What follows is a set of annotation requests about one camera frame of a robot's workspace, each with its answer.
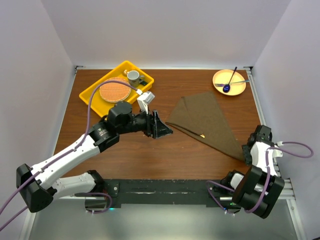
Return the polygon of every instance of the yellow plate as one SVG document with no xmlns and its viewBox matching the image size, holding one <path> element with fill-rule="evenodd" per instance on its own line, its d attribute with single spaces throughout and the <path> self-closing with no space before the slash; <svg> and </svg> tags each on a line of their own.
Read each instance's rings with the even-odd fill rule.
<svg viewBox="0 0 320 240">
<path fill-rule="evenodd" d="M 229 96 L 235 96 L 235 95 L 241 94 L 246 89 L 246 85 L 247 85 L 246 82 L 231 84 L 230 91 L 227 93 L 223 91 L 223 88 L 224 88 L 223 86 L 215 85 L 215 84 L 227 84 L 230 81 L 230 78 L 233 72 L 234 72 L 233 70 L 229 70 L 229 69 L 217 71 L 212 78 L 213 86 L 215 87 L 215 89 L 217 89 L 220 93 L 224 95 L 229 95 Z M 231 83 L 240 82 L 244 80 L 245 80 L 244 77 L 240 73 L 235 72 L 231 80 Z"/>
<path fill-rule="evenodd" d="M 143 86 L 143 85 L 139 84 L 139 86 L 137 87 L 138 89 L 142 90 L 142 92 L 148 91 L 152 87 L 152 84 L 155 81 L 151 76 L 146 74 L 144 71 L 139 69 L 137 66 L 133 65 L 131 62 L 124 61 L 119 66 L 117 66 L 115 69 L 111 70 L 106 75 L 104 75 L 102 78 L 100 78 L 98 81 L 96 81 L 94 84 L 89 86 L 86 90 L 81 92 L 79 94 L 80 99 L 82 101 L 84 101 L 85 104 L 88 105 L 92 92 L 100 83 L 104 82 L 107 79 L 115 78 L 115 77 L 126 79 L 127 77 L 124 75 L 125 70 L 127 70 L 128 72 L 131 70 L 136 70 L 139 72 L 140 75 L 144 75 L 144 81 L 147 82 L 147 85 Z M 137 100 L 137 98 L 138 98 L 138 94 L 136 93 L 136 91 L 132 90 L 131 93 L 129 94 L 129 96 L 125 99 L 125 101 L 132 104 Z M 104 115 L 107 115 L 109 113 L 109 109 L 111 109 L 114 105 L 115 105 L 115 103 L 107 102 L 107 101 L 103 100 L 102 97 L 100 96 L 99 90 L 97 90 L 93 96 L 93 99 L 92 99 L 91 109 L 93 111 L 95 111 L 100 117 L 102 117 Z"/>
</svg>

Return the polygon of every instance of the wooden tabletop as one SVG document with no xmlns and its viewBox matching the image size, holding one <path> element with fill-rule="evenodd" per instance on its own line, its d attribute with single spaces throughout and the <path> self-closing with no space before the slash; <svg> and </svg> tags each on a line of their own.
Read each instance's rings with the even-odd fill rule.
<svg viewBox="0 0 320 240">
<path fill-rule="evenodd" d="M 55 152 L 75 142 L 85 131 L 87 105 L 79 94 L 110 70 L 78 70 L 73 84 Z M 225 96 L 212 84 L 217 70 L 147 69 L 154 78 L 155 99 L 150 110 L 158 110 L 165 122 L 182 96 L 214 92 L 221 109 L 240 144 L 245 144 L 260 124 L 250 85 L 238 96 Z M 238 71 L 248 79 L 246 71 Z M 138 103 L 133 113 L 139 112 Z M 91 111 L 91 125 L 100 117 Z M 245 173 L 244 162 L 233 159 L 173 128 L 174 133 L 153 139 L 142 132 L 120 136 L 120 141 L 103 153 L 81 163 L 65 177 L 97 170 L 105 179 L 221 179 L 229 171 Z"/>
</svg>

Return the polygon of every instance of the cable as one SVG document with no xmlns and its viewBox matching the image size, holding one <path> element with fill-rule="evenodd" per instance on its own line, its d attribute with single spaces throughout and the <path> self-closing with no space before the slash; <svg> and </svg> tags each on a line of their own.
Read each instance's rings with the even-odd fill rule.
<svg viewBox="0 0 320 240">
<path fill-rule="evenodd" d="M 122 81 L 117 81 L 117 80 L 109 80 L 109 81 L 104 81 L 102 83 L 100 83 L 92 92 L 90 99 L 89 99 L 89 103 L 88 103 L 88 109 L 87 109 L 87 120 L 86 120 L 86 128 L 85 128 L 85 132 L 84 132 L 84 136 L 82 138 L 82 140 L 74 147 L 74 149 L 77 149 L 78 147 L 80 147 L 86 137 L 88 136 L 88 132 L 89 132 L 89 128 L 90 128 L 90 109 L 91 109 L 91 103 L 92 103 L 92 99 L 96 93 L 96 91 L 104 84 L 108 84 L 108 83 L 117 83 L 117 84 L 122 84 L 125 85 L 135 91 L 138 91 L 138 89 L 134 86 L 131 86 L 129 83 L 126 82 L 122 82 Z M 32 175 L 31 177 L 29 177 L 20 187 L 18 187 L 13 194 L 4 202 L 3 206 L 0 208 L 0 215 L 3 213 L 3 211 L 5 210 L 5 208 L 7 207 L 7 205 L 11 202 L 11 200 L 27 185 L 29 184 L 33 179 L 35 179 L 41 172 L 43 172 L 46 168 L 48 168 L 49 166 L 51 166 L 52 164 L 54 164 L 55 162 L 57 162 L 58 160 L 62 159 L 63 157 L 67 156 L 68 154 L 72 153 L 74 150 L 70 149 L 68 151 L 66 151 L 65 153 L 63 153 L 62 155 L 56 157 L 54 160 L 48 162 L 44 167 L 41 168 L 41 171 L 36 172 L 34 175 Z"/>
<path fill-rule="evenodd" d="M 10 218 L 9 221 L 7 221 L 3 226 L 0 227 L 0 232 L 9 224 L 11 223 L 16 217 L 18 217 L 20 214 L 22 214 L 26 209 L 28 209 L 27 206 L 22 208 L 20 211 L 18 211 L 12 218 Z"/>
<path fill-rule="evenodd" d="M 81 194 L 84 194 L 84 195 L 88 195 L 88 196 L 91 196 L 91 195 L 101 195 L 101 196 L 104 196 L 104 197 L 107 197 L 110 199 L 110 203 L 109 203 L 109 206 L 106 207 L 105 209 L 101 210 L 101 211 L 95 211 L 95 210 L 88 210 L 88 212 L 92 213 L 92 214 L 102 214 L 102 213 L 105 213 L 106 211 L 108 211 L 111 206 L 112 206 L 112 197 L 109 195 L 109 194 L 106 194 L 106 193 L 103 193 L 103 192 L 83 192 Z"/>
<path fill-rule="evenodd" d="M 217 185 L 218 187 L 227 189 L 227 190 L 230 191 L 230 192 L 234 192 L 235 190 L 233 190 L 232 188 L 229 188 L 229 187 L 227 187 L 227 186 L 223 186 L 222 184 L 217 183 L 217 182 L 215 182 L 215 181 L 211 181 L 211 180 L 206 181 L 205 184 L 206 184 L 206 189 L 208 190 L 208 193 L 209 193 L 210 196 L 213 198 L 213 200 L 216 202 L 216 204 L 218 204 L 218 206 L 219 206 L 222 210 L 224 210 L 226 214 L 232 214 L 232 215 L 234 216 L 234 215 L 235 215 L 235 212 L 231 212 L 231 211 L 229 211 L 228 209 L 226 209 L 225 207 L 223 207 L 223 206 L 221 205 L 221 203 L 215 198 L 215 196 L 214 196 L 213 193 L 211 192 L 210 187 L 209 187 L 208 184 Z"/>
<path fill-rule="evenodd" d="M 103 192 L 104 194 L 108 194 L 105 188 L 102 190 L 102 192 Z M 108 198 L 107 198 L 106 196 L 104 196 L 104 200 L 105 200 L 105 202 L 107 203 Z"/>
<path fill-rule="evenodd" d="M 295 157 L 298 157 L 298 158 L 303 158 L 303 159 L 307 159 L 307 158 L 311 158 L 313 155 L 314 155 L 314 151 L 312 150 L 311 147 L 309 147 L 307 144 L 304 144 L 304 143 L 301 143 L 301 142 L 297 142 L 297 141 L 284 141 L 282 142 L 283 145 L 285 144 L 295 144 L 295 145 L 301 145 L 301 146 L 304 146 L 306 147 L 309 151 L 310 151 L 310 154 L 309 155 L 301 155 L 301 154 L 297 154 L 297 153 L 294 153 L 294 152 L 290 152 L 288 150 L 285 150 L 283 148 L 280 148 L 280 147 L 275 147 L 275 146 L 271 146 L 269 147 L 266 151 L 265 151 L 265 163 L 266 163 L 266 180 L 265 180 L 265 183 L 264 183 L 264 186 L 263 186 L 263 189 L 262 189 L 262 192 L 260 194 L 260 197 L 258 199 L 258 201 L 256 202 L 256 204 L 254 205 L 253 208 L 249 209 L 249 210 L 244 210 L 246 213 L 252 213 L 254 212 L 255 210 L 257 210 L 257 208 L 260 206 L 260 204 L 262 203 L 263 201 L 263 198 L 265 196 L 265 193 L 267 191 L 267 187 L 268 187 L 268 184 L 269 184 L 269 181 L 270 181 L 270 166 L 269 166 L 269 155 L 268 155 L 268 152 L 269 150 L 279 150 L 279 151 L 282 151 L 284 153 L 287 153 L 287 154 L 290 154 L 292 156 L 295 156 Z M 233 212 L 230 212 L 228 211 L 226 208 L 224 208 L 220 202 L 215 198 L 215 196 L 211 193 L 211 190 L 208 186 L 208 183 L 211 183 L 211 184 L 214 184 L 214 185 L 217 185 L 221 188 L 224 188 L 230 192 L 234 192 L 235 190 L 229 188 L 229 187 L 226 187 L 222 184 L 219 184 L 215 181 L 211 181 L 211 180 L 208 180 L 206 181 L 206 187 L 207 187 L 207 190 L 209 192 L 209 194 L 211 195 L 211 197 L 213 198 L 213 200 L 216 202 L 216 204 L 218 204 L 218 206 L 223 209 L 225 211 L 225 213 L 228 213 L 228 214 L 235 214 Z"/>
</svg>

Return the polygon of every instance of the brown cloth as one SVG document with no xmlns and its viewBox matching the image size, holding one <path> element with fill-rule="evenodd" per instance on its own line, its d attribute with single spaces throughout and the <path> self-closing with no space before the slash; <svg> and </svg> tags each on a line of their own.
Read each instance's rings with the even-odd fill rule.
<svg viewBox="0 0 320 240">
<path fill-rule="evenodd" d="M 230 157 L 244 160 L 242 148 L 213 92 L 183 96 L 170 114 L 167 123 Z"/>
</svg>

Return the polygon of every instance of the white mug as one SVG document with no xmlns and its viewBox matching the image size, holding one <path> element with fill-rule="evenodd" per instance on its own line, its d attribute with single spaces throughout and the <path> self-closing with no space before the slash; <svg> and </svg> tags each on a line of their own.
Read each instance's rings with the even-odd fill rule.
<svg viewBox="0 0 320 240">
<path fill-rule="evenodd" d="M 129 83 L 133 87 L 138 87 L 139 84 L 145 79 L 145 76 L 140 75 L 138 71 L 132 70 L 126 73 L 126 77 L 129 80 Z"/>
</svg>

